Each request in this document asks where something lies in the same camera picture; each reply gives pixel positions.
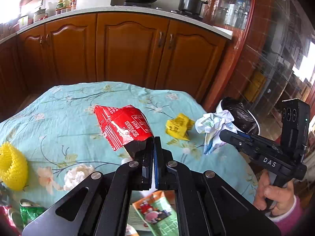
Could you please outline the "pink right sleeve forearm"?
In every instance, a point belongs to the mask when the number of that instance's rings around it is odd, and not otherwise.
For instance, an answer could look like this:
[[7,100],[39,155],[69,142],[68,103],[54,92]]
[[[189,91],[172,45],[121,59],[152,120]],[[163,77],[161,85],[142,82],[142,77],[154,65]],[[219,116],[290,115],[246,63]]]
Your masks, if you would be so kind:
[[288,212],[277,217],[269,219],[280,229],[281,235],[287,235],[297,225],[303,215],[300,199],[294,195],[294,203]]

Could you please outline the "right hand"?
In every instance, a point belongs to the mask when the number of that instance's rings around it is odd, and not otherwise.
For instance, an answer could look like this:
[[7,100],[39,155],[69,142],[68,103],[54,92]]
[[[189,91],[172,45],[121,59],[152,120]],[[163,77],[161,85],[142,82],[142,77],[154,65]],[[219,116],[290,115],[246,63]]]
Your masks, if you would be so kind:
[[293,180],[289,181],[285,188],[272,186],[269,173],[264,170],[258,182],[253,205],[259,210],[266,210],[266,199],[275,201],[276,205],[271,209],[271,214],[273,216],[279,216],[287,213],[294,206],[294,196]]

